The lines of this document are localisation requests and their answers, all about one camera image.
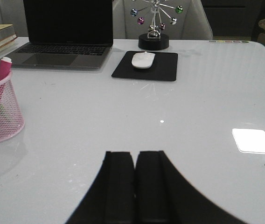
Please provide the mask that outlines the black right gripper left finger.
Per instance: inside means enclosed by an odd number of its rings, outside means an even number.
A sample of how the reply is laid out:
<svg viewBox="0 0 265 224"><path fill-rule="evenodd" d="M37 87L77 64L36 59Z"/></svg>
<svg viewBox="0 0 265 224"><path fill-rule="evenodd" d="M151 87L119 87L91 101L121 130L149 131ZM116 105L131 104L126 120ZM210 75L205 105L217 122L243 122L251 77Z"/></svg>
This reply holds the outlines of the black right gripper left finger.
<svg viewBox="0 0 265 224"><path fill-rule="evenodd" d="M133 224L134 165L129 152L106 152L88 192L68 224Z"/></svg>

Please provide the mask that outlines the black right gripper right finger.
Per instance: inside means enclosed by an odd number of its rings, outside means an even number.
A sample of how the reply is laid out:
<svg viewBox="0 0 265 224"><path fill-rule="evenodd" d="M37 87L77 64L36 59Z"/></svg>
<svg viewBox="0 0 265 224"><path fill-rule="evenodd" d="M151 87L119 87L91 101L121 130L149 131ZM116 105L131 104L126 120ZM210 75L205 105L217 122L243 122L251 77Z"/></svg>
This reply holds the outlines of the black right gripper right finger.
<svg viewBox="0 0 265 224"><path fill-rule="evenodd" d="M139 224L241 224L193 187L164 151L142 151L136 163Z"/></svg>

